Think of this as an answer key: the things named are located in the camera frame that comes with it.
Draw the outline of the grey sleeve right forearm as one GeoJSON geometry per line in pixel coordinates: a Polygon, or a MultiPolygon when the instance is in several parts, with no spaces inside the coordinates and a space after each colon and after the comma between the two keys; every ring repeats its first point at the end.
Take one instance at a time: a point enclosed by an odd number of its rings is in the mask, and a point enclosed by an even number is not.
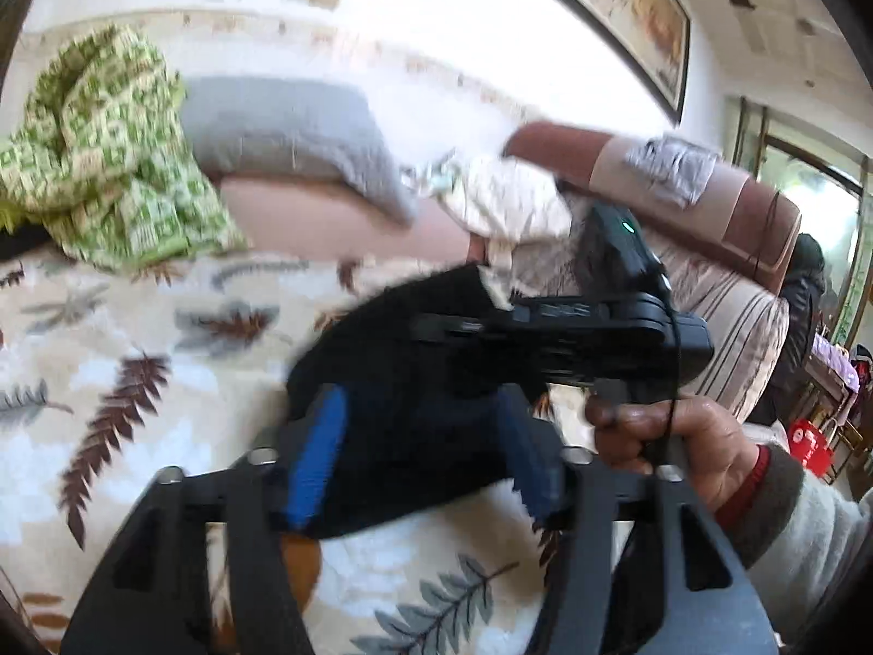
{"type": "Polygon", "coordinates": [[[762,445],[716,512],[788,653],[851,653],[871,618],[871,497],[846,500],[793,457],[762,445]]]}

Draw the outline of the person's right hand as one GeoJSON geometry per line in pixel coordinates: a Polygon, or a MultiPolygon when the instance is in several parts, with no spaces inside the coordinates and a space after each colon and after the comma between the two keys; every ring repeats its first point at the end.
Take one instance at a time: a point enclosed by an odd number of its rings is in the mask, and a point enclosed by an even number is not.
{"type": "Polygon", "coordinates": [[[755,492],[769,467],[768,451],[725,408],[700,396],[651,405],[614,405],[592,396],[584,417],[599,458],[614,469],[651,473],[666,461],[663,451],[676,446],[686,479],[710,511],[755,492]]]}

